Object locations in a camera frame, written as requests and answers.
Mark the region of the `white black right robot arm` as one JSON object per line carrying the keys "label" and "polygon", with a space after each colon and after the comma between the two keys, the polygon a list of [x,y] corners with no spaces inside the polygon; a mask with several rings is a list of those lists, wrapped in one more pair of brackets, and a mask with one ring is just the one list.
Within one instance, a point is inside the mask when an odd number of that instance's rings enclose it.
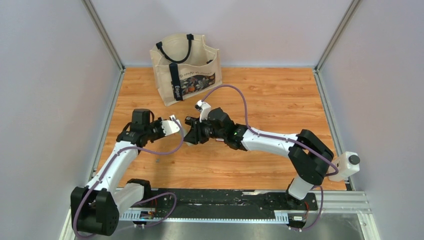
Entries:
{"label": "white black right robot arm", "polygon": [[296,170],[285,195],[286,205],[299,209],[307,193],[322,184],[329,167],[333,167],[334,153],[310,130],[298,134],[281,134],[261,131],[247,124],[234,123],[220,107],[195,107],[200,115],[185,123],[191,125],[184,140],[193,145],[209,139],[220,139],[229,148],[242,151],[260,151],[287,158]]}

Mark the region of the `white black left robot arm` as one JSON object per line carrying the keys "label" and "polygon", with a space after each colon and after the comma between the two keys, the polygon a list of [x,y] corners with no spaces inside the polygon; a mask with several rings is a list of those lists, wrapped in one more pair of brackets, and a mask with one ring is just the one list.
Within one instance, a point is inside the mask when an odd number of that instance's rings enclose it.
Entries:
{"label": "white black left robot arm", "polygon": [[114,148],[95,176],[84,186],[75,187],[70,195],[72,229],[78,238],[93,235],[111,236],[120,215],[137,203],[148,207],[153,194],[146,188],[147,180],[132,179],[122,191],[117,187],[130,163],[137,158],[148,142],[179,132],[174,118],[155,118],[149,109],[135,109],[116,137]]}

